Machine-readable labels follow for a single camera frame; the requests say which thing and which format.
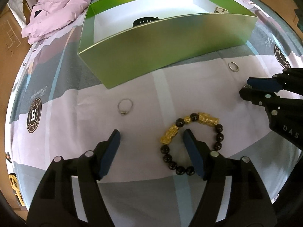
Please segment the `white wrist watch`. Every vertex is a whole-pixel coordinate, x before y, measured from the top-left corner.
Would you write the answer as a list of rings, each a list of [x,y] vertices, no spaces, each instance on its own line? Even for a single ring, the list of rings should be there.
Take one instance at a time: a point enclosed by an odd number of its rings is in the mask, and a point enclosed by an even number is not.
[[[222,7],[216,7],[214,13],[229,13],[227,9]]]

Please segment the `black wrist watch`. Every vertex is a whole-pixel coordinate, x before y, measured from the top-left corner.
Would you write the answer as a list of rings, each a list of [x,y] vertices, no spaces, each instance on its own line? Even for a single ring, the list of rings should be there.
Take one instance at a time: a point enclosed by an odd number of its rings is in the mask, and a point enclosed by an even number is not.
[[[150,22],[154,22],[154,21],[157,21],[157,20],[159,20],[158,17],[141,17],[139,19],[136,19],[133,22],[133,27],[140,26],[140,25],[143,25],[143,24],[147,24],[147,23],[150,23]]]

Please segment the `patterned bed sheet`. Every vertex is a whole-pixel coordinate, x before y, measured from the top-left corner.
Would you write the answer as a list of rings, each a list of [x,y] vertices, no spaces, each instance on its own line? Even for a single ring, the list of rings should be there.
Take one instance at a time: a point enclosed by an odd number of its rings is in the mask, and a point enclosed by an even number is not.
[[[177,176],[160,137],[179,117],[206,112],[224,126],[223,156],[252,159],[270,198],[278,196],[300,150],[269,129],[263,107],[244,101],[249,77],[271,77],[284,64],[302,67],[302,43],[256,0],[236,0],[258,16],[246,44],[205,54],[107,89],[78,57],[83,17],[32,47],[11,95],[6,149],[30,206],[55,156],[76,158],[113,130],[121,144],[98,183],[116,226],[188,226],[205,182]]]

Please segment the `green cardboard box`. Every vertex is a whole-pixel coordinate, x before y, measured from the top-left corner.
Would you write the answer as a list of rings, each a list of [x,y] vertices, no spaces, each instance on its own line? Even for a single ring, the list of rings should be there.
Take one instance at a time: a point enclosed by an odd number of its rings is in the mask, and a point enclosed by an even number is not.
[[[229,13],[214,13],[222,7]],[[141,17],[159,20],[133,27]],[[234,0],[96,0],[78,55],[108,89],[159,68],[243,45],[257,16]]]

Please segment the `pink folded blanket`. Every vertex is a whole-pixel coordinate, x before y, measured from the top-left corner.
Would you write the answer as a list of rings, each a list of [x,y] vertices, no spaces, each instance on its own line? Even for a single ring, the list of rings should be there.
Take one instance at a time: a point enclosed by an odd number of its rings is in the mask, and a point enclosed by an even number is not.
[[[52,36],[75,21],[91,0],[38,0],[33,6],[29,24],[22,29],[22,37],[33,44]]]

